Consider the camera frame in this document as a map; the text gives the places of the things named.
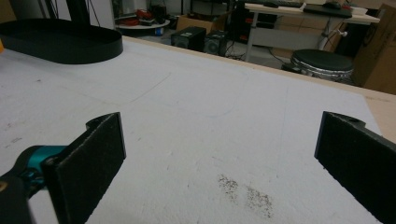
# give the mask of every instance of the laptop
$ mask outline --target laptop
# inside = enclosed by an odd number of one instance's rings
[[[323,7],[322,5],[306,5],[304,8],[304,12],[319,14],[323,16],[344,18],[344,19],[348,19],[352,17],[352,13],[350,12],[349,9],[346,8],[334,9],[334,8]]]

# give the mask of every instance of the orange object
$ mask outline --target orange object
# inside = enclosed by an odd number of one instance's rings
[[[1,53],[3,50],[4,50],[3,43],[1,42],[1,39],[0,39],[0,53]]]

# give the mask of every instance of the stool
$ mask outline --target stool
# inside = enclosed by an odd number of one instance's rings
[[[319,49],[299,49],[291,55],[290,61],[311,77],[339,81],[350,78],[352,62],[341,55]]]

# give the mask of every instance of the black tray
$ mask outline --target black tray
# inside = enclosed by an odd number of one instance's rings
[[[55,63],[99,63],[122,53],[117,31],[53,19],[30,19],[0,24],[6,49]]]

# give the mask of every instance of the black stool seat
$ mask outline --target black stool seat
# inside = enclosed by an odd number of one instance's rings
[[[320,77],[349,77],[353,71],[348,58],[319,49],[295,50],[290,60],[307,73]]]

